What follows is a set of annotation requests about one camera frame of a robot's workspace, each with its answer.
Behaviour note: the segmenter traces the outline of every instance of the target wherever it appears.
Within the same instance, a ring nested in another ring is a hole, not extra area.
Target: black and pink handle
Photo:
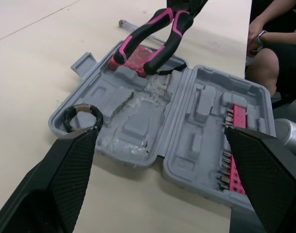
[[[172,31],[165,42],[149,60],[144,64],[143,70],[148,75],[153,75],[156,71],[176,52],[183,34],[192,26],[193,17],[187,11],[177,11],[174,17]]]
[[[173,18],[174,14],[171,8],[156,11],[147,23],[133,31],[125,39],[119,50],[114,54],[114,61],[118,64],[124,64],[146,37],[169,25]]]

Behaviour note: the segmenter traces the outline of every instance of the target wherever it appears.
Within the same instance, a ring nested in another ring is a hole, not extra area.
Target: molded compartment
[[[104,117],[96,151],[133,167],[148,167],[156,159],[155,148],[174,98],[176,94],[182,96],[179,84],[188,78],[182,78],[182,72],[178,71],[141,78],[124,66],[111,71],[108,61],[118,46],[99,64],[86,53],[72,66],[83,81],[51,116],[49,126],[57,136],[64,135],[63,111],[76,104],[94,105]],[[172,57],[160,70],[173,69],[183,63]],[[71,125],[86,128],[94,122],[94,116],[79,112]]]
[[[220,191],[223,151],[230,151],[224,135],[226,109],[246,109],[249,128],[275,136],[268,91],[260,85],[204,66],[196,66],[184,104],[169,133],[164,175],[179,186],[227,206],[251,208],[246,196]]]

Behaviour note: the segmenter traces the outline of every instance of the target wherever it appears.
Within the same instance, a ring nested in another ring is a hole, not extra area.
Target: black strap
[[[185,68],[187,68],[187,64],[184,63],[174,69],[170,69],[170,70],[162,70],[162,71],[157,71],[156,74],[158,75],[168,75],[168,74],[171,74],[174,70],[177,70],[177,71],[183,71]]]

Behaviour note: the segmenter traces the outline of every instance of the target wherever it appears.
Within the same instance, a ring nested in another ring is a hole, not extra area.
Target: table surface
[[[120,19],[141,25],[165,2],[0,0],[0,209],[56,139],[48,119],[80,82],[70,66],[86,51],[101,60],[128,35]],[[243,78],[250,6],[209,0],[175,54]],[[165,181],[161,167],[95,156],[75,232],[228,232],[230,208]]]

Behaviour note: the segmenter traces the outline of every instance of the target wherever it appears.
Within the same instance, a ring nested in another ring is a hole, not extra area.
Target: black shorts
[[[296,95],[296,45],[275,44],[266,46],[279,59],[277,91]]]

